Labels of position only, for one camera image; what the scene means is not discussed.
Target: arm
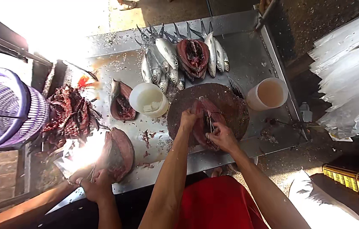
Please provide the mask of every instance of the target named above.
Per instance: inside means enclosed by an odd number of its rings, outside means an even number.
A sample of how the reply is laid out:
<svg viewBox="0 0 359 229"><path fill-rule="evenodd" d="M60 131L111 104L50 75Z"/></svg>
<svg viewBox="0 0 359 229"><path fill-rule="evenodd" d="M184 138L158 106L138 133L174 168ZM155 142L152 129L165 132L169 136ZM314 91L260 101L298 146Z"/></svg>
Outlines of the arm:
<svg viewBox="0 0 359 229"><path fill-rule="evenodd" d="M272 229L310 229L291 201L240 149L232 130L221 123L213 125L217 128L215 133L208 134L210 140L236 161L268 225Z"/></svg>
<svg viewBox="0 0 359 229"><path fill-rule="evenodd" d="M101 169L94 176L95 182L90 183L87 179L78 178L85 191L86 198L98 204L99 229L120 229L122 222L117 211L116 200L111 191L113 179L109 176L107 169Z"/></svg>
<svg viewBox="0 0 359 229"><path fill-rule="evenodd" d="M88 169L75 172L70 180L88 175ZM50 209L71 194L78 186L63 181L55 188L0 213L0 228L18 228L38 222Z"/></svg>
<svg viewBox="0 0 359 229"><path fill-rule="evenodd" d="M139 228L173 228L177 222L185 188L188 139L202 114L182 112L181 125L172 148L158 174L154 190Z"/></svg>

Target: foot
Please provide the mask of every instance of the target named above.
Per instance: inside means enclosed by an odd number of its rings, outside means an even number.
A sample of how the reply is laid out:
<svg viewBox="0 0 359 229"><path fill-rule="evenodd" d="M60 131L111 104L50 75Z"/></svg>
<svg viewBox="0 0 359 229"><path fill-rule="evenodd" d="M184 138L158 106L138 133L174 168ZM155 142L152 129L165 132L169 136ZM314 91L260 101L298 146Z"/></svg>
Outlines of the foot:
<svg viewBox="0 0 359 229"><path fill-rule="evenodd" d="M120 4L120 3L116 4L115 8L113 8L113 9L128 10L128 9L133 9L136 6L137 6L137 2L124 0L123 4Z"/></svg>
<svg viewBox="0 0 359 229"><path fill-rule="evenodd" d="M210 177L219 177L221 176L223 172L223 169L221 167L216 167L213 172L212 172L212 175Z"/></svg>

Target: plastic bottle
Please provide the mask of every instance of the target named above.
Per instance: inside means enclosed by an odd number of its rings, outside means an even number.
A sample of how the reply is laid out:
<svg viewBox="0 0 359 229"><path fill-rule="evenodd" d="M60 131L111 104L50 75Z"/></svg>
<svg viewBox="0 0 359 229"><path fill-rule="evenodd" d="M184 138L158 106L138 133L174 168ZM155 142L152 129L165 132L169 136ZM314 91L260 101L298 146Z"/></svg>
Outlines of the plastic bottle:
<svg viewBox="0 0 359 229"><path fill-rule="evenodd" d="M309 105L306 102L302 102L299 111L304 122L312 122L312 111L309 110Z"/></svg>

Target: plastic bucket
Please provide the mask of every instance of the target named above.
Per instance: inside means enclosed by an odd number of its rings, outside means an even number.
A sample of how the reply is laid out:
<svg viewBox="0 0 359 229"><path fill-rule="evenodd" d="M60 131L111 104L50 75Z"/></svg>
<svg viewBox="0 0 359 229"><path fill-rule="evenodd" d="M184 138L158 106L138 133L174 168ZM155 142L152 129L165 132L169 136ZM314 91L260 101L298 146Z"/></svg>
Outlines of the plastic bucket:
<svg viewBox="0 0 359 229"><path fill-rule="evenodd" d="M168 100L164 93L151 83L135 86L130 93L129 102L136 112L151 118L160 117L168 110Z"/></svg>
<svg viewBox="0 0 359 229"><path fill-rule="evenodd" d="M253 110L268 110L280 107L288 97L288 87L279 78L267 78L250 89L246 100Z"/></svg>

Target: round wooden chopping block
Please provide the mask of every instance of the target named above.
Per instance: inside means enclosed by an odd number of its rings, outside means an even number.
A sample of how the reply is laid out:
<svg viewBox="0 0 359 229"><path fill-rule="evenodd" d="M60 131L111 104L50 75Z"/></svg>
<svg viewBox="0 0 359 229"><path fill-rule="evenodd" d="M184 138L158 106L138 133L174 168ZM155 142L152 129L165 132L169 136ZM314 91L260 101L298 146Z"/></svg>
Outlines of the round wooden chopping block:
<svg viewBox="0 0 359 229"><path fill-rule="evenodd" d="M181 114L184 110L191 108L195 99L204 96L211 100L217 108L223 113L226 125L230 127L240 140L249 125L249 114L247 104L225 85L222 84L200 84L179 91L174 97L170 110L168 111L168 133L172 139L177 136L179 124L181 122ZM199 145L190 135L189 146Z"/></svg>

